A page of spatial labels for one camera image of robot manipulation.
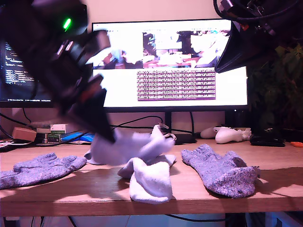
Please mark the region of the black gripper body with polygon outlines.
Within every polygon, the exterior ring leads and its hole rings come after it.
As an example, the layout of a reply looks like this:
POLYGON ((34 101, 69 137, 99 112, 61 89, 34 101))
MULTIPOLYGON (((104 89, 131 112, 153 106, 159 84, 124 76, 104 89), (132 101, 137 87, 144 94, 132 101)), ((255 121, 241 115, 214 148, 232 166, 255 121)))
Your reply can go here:
POLYGON ((100 85, 103 77, 92 76, 92 66, 85 63, 90 56, 89 45, 82 47, 77 42, 65 41, 38 77, 61 111, 85 105, 103 107, 104 89, 100 85))
POLYGON ((235 0, 233 22, 251 33, 263 32, 276 47, 295 45, 303 36, 301 0, 235 0))

